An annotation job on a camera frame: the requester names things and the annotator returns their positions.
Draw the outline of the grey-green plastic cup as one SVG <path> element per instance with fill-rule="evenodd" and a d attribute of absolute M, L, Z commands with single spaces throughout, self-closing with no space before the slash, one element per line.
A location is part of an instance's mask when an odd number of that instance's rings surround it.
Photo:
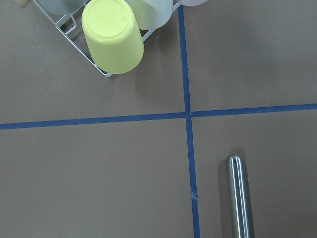
<path fill-rule="evenodd" d="M 81 8 L 85 0 L 39 0 L 39 4 L 48 12 L 63 15 Z"/>

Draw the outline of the pink plastic cup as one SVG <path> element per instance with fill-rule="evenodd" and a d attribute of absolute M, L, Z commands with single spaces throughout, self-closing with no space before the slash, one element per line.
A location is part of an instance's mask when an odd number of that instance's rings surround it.
<path fill-rule="evenodd" d="M 178 3 L 184 6 L 199 6 L 206 3 L 208 0 L 177 0 Z"/>

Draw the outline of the yellow plastic cup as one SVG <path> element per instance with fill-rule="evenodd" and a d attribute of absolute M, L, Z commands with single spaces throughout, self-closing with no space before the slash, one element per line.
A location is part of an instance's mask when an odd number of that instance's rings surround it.
<path fill-rule="evenodd" d="M 82 28 L 93 62 L 113 74 L 127 73 L 141 61 L 142 36 L 124 0 L 91 0 L 82 13 Z"/>

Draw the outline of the white plastic cup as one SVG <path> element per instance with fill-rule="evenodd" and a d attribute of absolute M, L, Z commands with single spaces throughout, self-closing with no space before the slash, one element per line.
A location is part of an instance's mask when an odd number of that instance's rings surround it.
<path fill-rule="evenodd" d="M 127 0 L 139 29 L 158 29 L 166 24 L 173 12 L 172 0 Z"/>

